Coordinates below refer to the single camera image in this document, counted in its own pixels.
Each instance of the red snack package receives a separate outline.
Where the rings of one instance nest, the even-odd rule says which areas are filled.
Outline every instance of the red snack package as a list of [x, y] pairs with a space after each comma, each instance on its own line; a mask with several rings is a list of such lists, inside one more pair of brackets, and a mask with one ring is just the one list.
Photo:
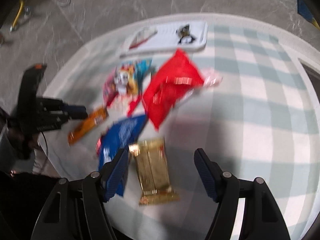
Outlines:
[[159, 71], [152, 77], [142, 96], [145, 111], [158, 130], [176, 100], [195, 87], [202, 87], [204, 79], [188, 56], [177, 49]]

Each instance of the gray marble floor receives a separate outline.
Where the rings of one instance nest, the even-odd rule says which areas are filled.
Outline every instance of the gray marble floor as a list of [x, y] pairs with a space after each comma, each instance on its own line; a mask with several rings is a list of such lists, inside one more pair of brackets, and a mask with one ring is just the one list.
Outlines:
[[84, 43], [150, 17], [188, 12], [236, 14], [279, 26], [320, 49], [320, 32], [297, 14], [296, 0], [72, 0], [66, 8], [51, 0], [28, 0], [27, 4], [34, 8], [27, 23], [9, 32], [15, 8], [1, 28], [7, 44], [0, 49], [0, 104], [8, 111], [29, 65], [48, 64], [42, 93]]

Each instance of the round table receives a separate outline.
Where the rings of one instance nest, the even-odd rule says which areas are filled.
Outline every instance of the round table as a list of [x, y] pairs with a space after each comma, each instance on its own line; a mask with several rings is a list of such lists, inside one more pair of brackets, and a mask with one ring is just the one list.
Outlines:
[[[172, 187], [181, 200], [139, 206], [141, 188], [135, 162], [129, 165], [124, 197], [105, 204], [112, 225], [133, 239], [204, 239], [217, 204], [204, 190], [193, 163], [203, 148], [223, 170], [241, 179], [263, 177], [288, 226], [299, 239], [310, 223], [319, 183], [320, 146], [314, 90], [303, 68], [278, 42], [272, 28], [222, 20], [217, 15], [179, 15], [125, 26], [82, 47], [58, 73], [45, 96], [81, 104], [88, 112], [102, 105], [102, 85], [109, 72], [129, 59], [150, 58], [160, 67], [172, 53], [119, 58], [119, 46], [141, 26], [174, 20], [205, 19], [209, 25], [204, 50], [190, 53], [199, 69], [212, 67], [223, 81], [213, 91], [172, 110], [156, 132], [148, 122], [139, 140], [164, 136]], [[140, 106], [136, 113], [142, 113]], [[124, 114], [109, 110], [102, 125], [69, 147], [67, 134], [78, 122], [47, 132], [49, 159], [69, 180], [97, 170], [96, 142], [102, 132]], [[232, 239], [239, 235], [244, 201], [239, 207]]]

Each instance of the ridged blue pad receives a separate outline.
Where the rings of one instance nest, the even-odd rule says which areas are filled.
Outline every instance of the ridged blue pad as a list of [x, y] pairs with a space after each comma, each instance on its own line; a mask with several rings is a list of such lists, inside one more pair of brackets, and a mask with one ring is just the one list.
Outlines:
[[208, 194], [208, 197], [212, 198], [213, 201], [217, 202], [218, 194], [216, 191], [216, 183], [215, 180], [204, 162], [201, 155], [196, 151], [194, 155], [194, 161], [204, 188]]
[[124, 151], [118, 163], [116, 164], [115, 168], [111, 172], [109, 179], [106, 182], [106, 187], [105, 187], [106, 193], [104, 195], [104, 198], [106, 201], [109, 201], [109, 199], [115, 195], [119, 182], [127, 166], [128, 166], [128, 152]]

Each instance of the black and gold wrapper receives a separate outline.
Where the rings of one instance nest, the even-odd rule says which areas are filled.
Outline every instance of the black and gold wrapper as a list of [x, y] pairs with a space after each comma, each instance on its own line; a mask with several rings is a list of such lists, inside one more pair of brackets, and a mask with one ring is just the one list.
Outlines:
[[164, 138], [131, 144], [129, 151], [136, 160], [142, 189], [139, 204], [159, 204], [180, 199], [170, 185]]

